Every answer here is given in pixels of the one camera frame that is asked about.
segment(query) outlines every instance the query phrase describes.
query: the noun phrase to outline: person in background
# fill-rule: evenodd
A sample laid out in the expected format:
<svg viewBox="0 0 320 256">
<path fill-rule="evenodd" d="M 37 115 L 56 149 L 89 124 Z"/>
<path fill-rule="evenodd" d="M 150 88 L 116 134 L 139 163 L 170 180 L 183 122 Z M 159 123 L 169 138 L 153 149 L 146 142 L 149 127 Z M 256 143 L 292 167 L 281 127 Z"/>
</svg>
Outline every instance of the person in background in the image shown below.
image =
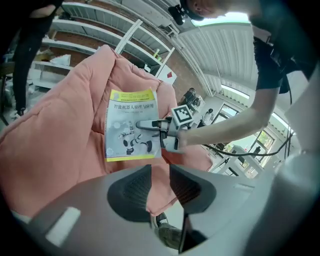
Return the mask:
<svg viewBox="0 0 320 256">
<path fill-rule="evenodd" d="M 309 80 L 315 69 L 318 55 L 309 38 L 280 0 L 185 0 L 185 4 L 189 12 L 204 18 L 217 18 L 228 12 L 248 15 L 258 79 L 249 108 L 219 123 L 181 131 L 180 145 L 231 142 L 264 129 L 278 94 L 290 90 L 287 74 L 301 70 Z"/>
<path fill-rule="evenodd" d="M 190 88 L 181 98 L 178 106 L 188 105 L 192 103 L 196 98 L 196 90 L 194 88 Z"/>
<path fill-rule="evenodd" d="M 25 6 L 18 7 L 18 15 L 14 21 L 15 25 L 10 25 L 5 29 L 8 37 L 5 39 L 4 45 L 1 46 L 1 57 L 7 51 L 17 31 L 21 29 L 13 56 L 13 93 L 16 111 L 11 115 L 11 118 L 16 119 L 27 112 L 26 84 L 28 72 L 42 44 L 42 39 L 49 31 L 55 13 L 62 2 L 63 0 L 33 0 L 28 1 L 27 4 L 23 3 Z M 6 8 L 9 10 L 8 13 L 17 9 L 12 3 Z M 11 16 L 5 19 L 8 19 L 6 22 L 11 23 L 13 18 L 15 17 Z"/>
<path fill-rule="evenodd" d="M 210 125 L 210 123 L 214 120 L 215 116 L 213 114 L 214 110 L 209 108 L 208 111 L 204 114 L 197 128 Z"/>
</svg>

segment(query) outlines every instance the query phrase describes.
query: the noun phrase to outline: book cover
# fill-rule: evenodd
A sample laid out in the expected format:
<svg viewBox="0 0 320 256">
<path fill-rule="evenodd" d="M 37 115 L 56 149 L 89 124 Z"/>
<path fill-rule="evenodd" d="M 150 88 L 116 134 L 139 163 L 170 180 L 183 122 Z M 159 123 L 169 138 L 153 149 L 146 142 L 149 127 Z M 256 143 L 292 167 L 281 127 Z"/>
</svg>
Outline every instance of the book cover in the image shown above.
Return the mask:
<svg viewBox="0 0 320 256">
<path fill-rule="evenodd" d="M 160 133 L 139 129 L 136 122 L 159 119 L 157 95 L 111 90 L 105 124 L 107 162 L 161 157 Z"/>
</svg>

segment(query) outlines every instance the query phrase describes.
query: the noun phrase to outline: camera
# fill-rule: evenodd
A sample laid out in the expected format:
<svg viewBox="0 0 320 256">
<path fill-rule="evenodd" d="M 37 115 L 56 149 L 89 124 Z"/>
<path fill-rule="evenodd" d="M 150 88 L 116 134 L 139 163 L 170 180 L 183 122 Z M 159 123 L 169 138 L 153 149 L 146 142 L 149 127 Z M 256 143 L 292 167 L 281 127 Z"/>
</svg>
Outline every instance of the camera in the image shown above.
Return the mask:
<svg viewBox="0 0 320 256">
<path fill-rule="evenodd" d="M 204 18 L 192 12 L 187 5 L 187 0 L 180 0 L 180 4 L 176 6 L 170 6 L 168 8 L 169 13 L 173 17 L 174 21 L 179 25 L 183 25 L 185 23 L 185 17 L 189 16 L 192 20 L 195 21 L 203 21 Z"/>
</svg>

